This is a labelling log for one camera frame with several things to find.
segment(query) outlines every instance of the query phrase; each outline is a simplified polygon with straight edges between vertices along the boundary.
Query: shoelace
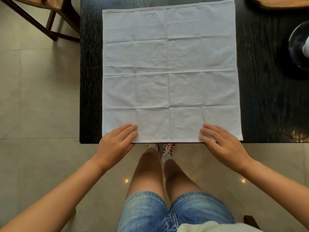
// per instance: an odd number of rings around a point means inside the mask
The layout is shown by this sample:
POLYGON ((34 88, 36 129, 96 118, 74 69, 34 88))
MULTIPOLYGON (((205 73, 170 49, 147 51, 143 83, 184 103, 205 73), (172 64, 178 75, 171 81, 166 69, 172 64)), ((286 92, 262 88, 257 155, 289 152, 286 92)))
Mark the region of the shoelace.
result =
POLYGON ((172 146, 173 146, 173 144, 170 144, 170 143, 164 145, 164 150, 163 150, 163 152, 170 152, 171 149, 172 149, 172 146))

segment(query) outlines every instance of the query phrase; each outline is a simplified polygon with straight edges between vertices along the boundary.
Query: black round object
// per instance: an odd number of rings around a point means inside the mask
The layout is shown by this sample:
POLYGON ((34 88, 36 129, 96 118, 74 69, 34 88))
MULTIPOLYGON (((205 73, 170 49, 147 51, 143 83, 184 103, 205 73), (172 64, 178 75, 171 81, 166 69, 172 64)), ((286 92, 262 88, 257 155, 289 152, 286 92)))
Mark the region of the black round object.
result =
POLYGON ((296 27, 289 38, 289 53, 292 61, 307 72, 309 72, 309 59, 304 56, 303 47, 308 37, 309 20, 296 27))

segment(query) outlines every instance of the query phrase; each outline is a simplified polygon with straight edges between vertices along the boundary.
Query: forearm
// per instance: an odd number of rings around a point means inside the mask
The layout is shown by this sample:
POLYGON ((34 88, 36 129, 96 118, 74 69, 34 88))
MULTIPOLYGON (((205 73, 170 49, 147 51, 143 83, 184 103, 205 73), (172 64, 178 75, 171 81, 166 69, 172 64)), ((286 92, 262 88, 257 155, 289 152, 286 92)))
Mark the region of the forearm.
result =
POLYGON ((10 221, 1 232, 60 231, 77 204, 104 173, 93 161, 87 161, 63 183, 10 221))
POLYGON ((257 161, 241 174, 309 229, 309 188, 257 161))

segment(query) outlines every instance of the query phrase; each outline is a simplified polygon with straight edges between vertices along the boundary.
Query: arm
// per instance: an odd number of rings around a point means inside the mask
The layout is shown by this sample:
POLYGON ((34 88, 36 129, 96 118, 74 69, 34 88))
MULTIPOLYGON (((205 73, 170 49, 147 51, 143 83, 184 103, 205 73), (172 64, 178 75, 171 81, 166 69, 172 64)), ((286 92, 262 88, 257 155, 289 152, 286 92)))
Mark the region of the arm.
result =
POLYGON ((90 160, 0 231, 61 231, 87 192, 133 148, 131 142, 137 136, 136 129, 137 125, 127 124, 106 134, 90 160))
POLYGON ((204 124, 201 133, 218 142, 200 136, 222 164, 255 184, 309 229, 309 188, 253 160, 240 141, 220 126, 204 124))

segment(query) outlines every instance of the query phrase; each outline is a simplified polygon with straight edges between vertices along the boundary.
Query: blue denim shorts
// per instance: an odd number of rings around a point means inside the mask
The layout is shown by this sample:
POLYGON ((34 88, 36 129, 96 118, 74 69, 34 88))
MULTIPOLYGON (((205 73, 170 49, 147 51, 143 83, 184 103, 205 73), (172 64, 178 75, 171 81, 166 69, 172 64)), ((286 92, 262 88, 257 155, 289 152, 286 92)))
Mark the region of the blue denim shorts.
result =
POLYGON ((225 204, 204 192, 183 194, 168 209, 159 195, 141 191, 126 200, 117 231, 172 232, 181 224, 198 225, 208 221, 235 223, 225 204))

